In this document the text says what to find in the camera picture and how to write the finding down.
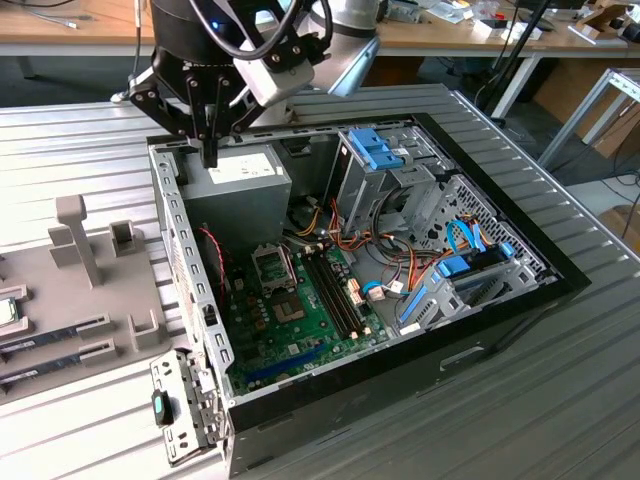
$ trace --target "motherboard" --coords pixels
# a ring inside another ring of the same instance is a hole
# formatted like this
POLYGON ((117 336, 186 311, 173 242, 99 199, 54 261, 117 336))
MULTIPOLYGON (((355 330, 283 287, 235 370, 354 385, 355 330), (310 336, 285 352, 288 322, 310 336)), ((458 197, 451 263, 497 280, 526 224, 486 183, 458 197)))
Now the motherboard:
POLYGON ((236 357, 229 369, 236 395, 388 339, 383 322, 357 293, 339 249, 285 251, 282 263, 282 247, 269 248, 268 258, 256 261, 254 254, 229 274, 232 292, 225 299, 225 326, 236 357), (262 277, 270 272, 266 290, 259 271, 262 277), (294 286, 285 281, 281 288, 272 288, 274 281, 290 277, 294 286))

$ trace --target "wooden desk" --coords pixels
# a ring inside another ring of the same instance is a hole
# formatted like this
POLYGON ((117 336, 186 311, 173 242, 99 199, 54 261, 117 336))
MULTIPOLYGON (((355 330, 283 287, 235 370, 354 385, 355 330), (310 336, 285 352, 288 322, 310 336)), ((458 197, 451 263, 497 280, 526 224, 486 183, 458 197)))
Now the wooden desk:
MULTIPOLYGON (((77 30, 41 20, 21 8, 0 3, 0 55, 10 56, 128 56, 133 55, 135 27, 133 0, 78 0, 50 12, 75 12, 92 15, 93 21, 78 21, 77 30)), ((504 3, 507 17, 513 7, 504 3)), ((473 31, 471 21, 457 25, 428 13, 423 22, 410 25, 385 22, 379 25, 379 56, 392 57, 496 57, 504 41, 485 39, 473 31)), ((504 117, 526 84, 538 62, 545 57, 639 58, 640 45, 628 48, 594 47, 567 29, 569 23, 555 22, 556 31, 545 32, 538 41, 530 41, 521 52, 524 58, 509 87, 493 112, 504 117)), ((142 54, 153 50, 153 27, 148 13, 142 28, 142 54)))
MULTIPOLYGON (((51 15, 89 14, 73 20, 78 28, 40 19, 20 7, 0 2, 0 55, 5 56, 129 56, 136 41, 133 0, 77 0, 56 8, 34 9, 51 15)), ((142 22, 142 53, 153 50, 153 26, 146 11, 142 22)))

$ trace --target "table leg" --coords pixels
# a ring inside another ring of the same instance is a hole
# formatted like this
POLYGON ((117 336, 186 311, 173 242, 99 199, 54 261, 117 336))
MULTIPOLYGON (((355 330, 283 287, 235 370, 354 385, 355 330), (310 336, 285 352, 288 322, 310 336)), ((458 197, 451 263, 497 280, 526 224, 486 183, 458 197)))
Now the table leg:
POLYGON ((516 101, 516 98, 527 83, 527 80, 529 80, 529 77, 535 70, 541 58, 542 57, 539 55, 534 54, 522 61, 522 64, 511 80, 511 83, 509 83, 509 86, 505 90, 504 94, 502 94, 502 98, 498 102, 498 105, 496 105, 495 110, 491 114, 491 118, 504 118, 507 115, 511 105, 516 101))
POLYGON ((33 67, 31 66, 31 61, 29 57, 16 57, 18 60, 18 65, 20 66, 20 71, 22 72, 22 77, 26 79, 36 78, 36 74, 33 71, 33 67))
POLYGON ((626 93, 621 92, 616 99, 611 102, 609 108, 607 108, 607 110, 600 116, 596 123, 593 124, 593 127, 591 127, 587 134, 582 138, 582 141, 587 145, 590 145, 595 138, 599 137, 604 128, 609 126, 616 115, 618 115, 618 110, 620 110, 622 104, 628 98, 629 97, 626 93))
POLYGON ((580 122, 584 119, 585 115, 589 113, 591 107, 598 101, 598 99, 605 92, 607 87, 609 86, 609 80, 611 79, 611 75, 613 71, 611 69, 607 69, 606 72, 600 77, 600 80, 595 84, 595 86, 591 89, 591 91, 584 97, 584 100, 578 105, 576 111, 573 112, 569 120, 566 121, 564 126, 560 129, 560 131, 556 134, 549 146, 542 152, 540 158, 538 159, 538 163, 540 166, 544 167, 551 163, 556 154, 560 151, 560 149, 567 142, 569 136, 575 131, 575 129, 580 125, 580 122))

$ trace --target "slotted metal table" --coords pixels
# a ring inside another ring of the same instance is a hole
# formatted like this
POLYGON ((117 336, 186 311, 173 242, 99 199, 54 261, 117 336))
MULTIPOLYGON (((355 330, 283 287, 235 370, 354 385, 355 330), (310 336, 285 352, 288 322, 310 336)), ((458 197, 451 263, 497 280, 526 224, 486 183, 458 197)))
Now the slotted metal table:
MULTIPOLYGON (((243 478, 636 478, 640 471, 640 261, 460 94, 441 85, 305 93, 302 121, 427 112, 593 284, 506 352, 243 478)), ((43 244, 60 194, 85 195, 87 230, 129 218, 146 235, 168 327, 184 330, 129 105, 0 110, 0 245, 43 244)), ((169 468, 148 362, 0 406, 3 480, 207 478, 216 451, 169 468)))

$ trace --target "ram slot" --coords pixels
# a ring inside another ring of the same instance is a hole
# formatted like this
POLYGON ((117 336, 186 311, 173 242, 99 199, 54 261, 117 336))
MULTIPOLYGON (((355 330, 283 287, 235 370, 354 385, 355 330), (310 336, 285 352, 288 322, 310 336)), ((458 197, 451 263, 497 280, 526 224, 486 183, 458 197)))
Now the ram slot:
POLYGON ((303 257, 302 264, 309 273, 340 338, 343 340, 349 338, 352 332, 362 333, 364 325, 346 293, 338 284, 327 260, 324 257, 312 255, 303 257))

